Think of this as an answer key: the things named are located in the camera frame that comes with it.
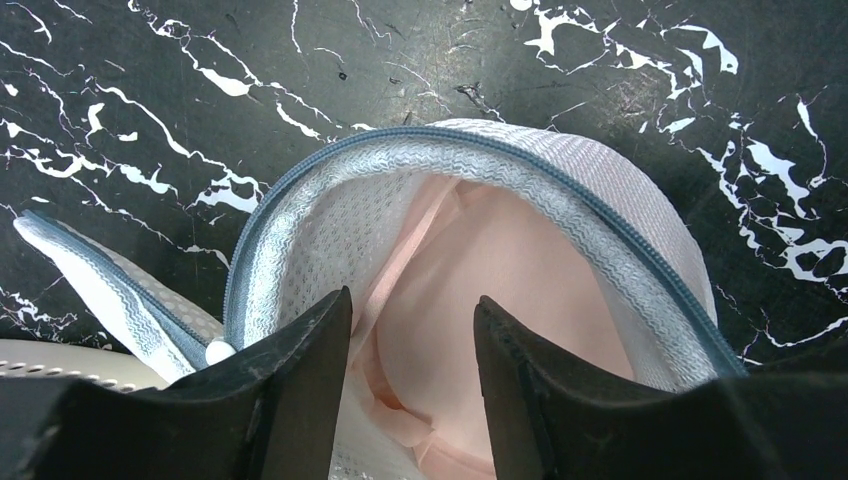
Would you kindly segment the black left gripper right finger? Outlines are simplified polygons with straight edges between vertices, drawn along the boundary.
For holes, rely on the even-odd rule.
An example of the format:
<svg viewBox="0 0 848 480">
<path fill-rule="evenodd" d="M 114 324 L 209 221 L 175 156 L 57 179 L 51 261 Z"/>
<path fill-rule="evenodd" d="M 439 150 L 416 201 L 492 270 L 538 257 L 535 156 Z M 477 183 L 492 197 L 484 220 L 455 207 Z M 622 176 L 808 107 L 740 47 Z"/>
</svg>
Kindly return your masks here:
<svg viewBox="0 0 848 480">
<path fill-rule="evenodd" d="M 843 479 L 847 344 L 670 393 L 556 346 L 489 297 L 474 341 L 500 479 Z"/>
</svg>

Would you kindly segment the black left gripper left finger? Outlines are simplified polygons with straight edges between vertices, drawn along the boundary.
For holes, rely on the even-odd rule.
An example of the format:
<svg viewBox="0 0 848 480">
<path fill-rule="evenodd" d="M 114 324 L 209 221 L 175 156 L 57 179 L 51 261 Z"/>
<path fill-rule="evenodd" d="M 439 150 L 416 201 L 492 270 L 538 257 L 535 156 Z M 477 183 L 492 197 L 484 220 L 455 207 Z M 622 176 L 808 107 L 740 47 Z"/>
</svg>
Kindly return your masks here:
<svg viewBox="0 0 848 480">
<path fill-rule="evenodd" d="M 352 300 L 327 294 L 291 324 L 163 390 L 82 379 L 1 383 L 5 479 L 324 479 Z"/>
</svg>

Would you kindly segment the white mesh bag blue zipper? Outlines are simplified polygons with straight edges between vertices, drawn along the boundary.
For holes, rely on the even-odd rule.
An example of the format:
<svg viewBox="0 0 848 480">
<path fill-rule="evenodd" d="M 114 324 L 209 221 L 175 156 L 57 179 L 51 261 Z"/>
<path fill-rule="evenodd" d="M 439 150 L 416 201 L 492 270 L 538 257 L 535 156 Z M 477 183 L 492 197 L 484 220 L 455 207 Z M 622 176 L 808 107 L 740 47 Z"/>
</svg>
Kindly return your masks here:
<svg viewBox="0 0 848 480">
<path fill-rule="evenodd" d="M 349 288 L 331 479 L 494 477 L 473 354 L 482 296 L 641 385 L 680 392 L 744 373 L 674 207 L 631 161 L 579 135 L 453 119 L 315 152 L 248 219 L 221 325 L 67 225 L 27 212 L 14 227 L 169 382 Z"/>
</svg>

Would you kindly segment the cream plastic laundry basket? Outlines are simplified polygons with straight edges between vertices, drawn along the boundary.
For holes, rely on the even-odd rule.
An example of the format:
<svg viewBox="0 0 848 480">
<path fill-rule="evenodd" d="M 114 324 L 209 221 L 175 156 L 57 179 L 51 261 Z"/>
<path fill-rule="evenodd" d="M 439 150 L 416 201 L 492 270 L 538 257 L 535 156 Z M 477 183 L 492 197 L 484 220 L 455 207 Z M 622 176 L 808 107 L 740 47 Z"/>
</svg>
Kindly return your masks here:
<svg viewBox="0 0 848 480">
<path fill-rule="evenodd" d="M 69 377 L 121 393 L 169 385 L 132 355 L 25 340 L 1 341 L 1 377 Z"/>
</svg>

